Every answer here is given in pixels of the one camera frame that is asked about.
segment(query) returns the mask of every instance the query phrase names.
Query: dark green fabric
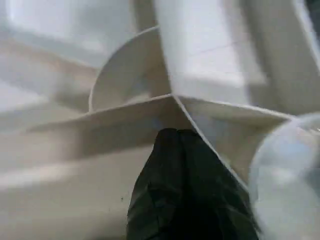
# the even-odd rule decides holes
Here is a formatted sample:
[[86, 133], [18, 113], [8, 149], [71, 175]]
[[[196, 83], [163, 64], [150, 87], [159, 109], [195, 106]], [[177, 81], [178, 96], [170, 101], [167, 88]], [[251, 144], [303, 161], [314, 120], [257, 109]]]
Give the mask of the dark green fabric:
[[196, 133], [164, 129], [135, 183], [127, 239], [257, 240], [247, 202]]

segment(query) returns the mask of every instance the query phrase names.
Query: dark cloth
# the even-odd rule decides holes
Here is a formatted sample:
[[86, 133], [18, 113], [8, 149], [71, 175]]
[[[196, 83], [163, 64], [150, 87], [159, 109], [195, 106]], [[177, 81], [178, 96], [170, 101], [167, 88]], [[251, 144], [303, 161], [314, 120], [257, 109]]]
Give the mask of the dark cloth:
[[192, 130], [164, 129], [136, 180], [128, 240], [257, 240], [248, 194]]

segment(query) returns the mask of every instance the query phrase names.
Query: black bag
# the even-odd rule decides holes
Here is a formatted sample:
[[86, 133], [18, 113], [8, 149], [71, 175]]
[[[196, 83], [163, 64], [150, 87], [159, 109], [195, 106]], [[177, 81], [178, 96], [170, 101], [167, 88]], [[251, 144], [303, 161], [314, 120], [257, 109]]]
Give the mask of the black bag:
[[257, 240], [248, 194], [192, 130], [164, 129], [128, 210], [128, 240]]

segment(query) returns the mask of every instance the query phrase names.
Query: clear plastic container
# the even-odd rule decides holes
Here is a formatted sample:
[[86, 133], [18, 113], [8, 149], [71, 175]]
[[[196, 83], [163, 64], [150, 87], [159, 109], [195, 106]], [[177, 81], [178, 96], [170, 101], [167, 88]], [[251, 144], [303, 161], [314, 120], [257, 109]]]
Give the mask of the clear plastic container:
[[250, 168], [253, 214], [266, 239], [320, 236], [320, 113], [295, 118], [260, 145]]

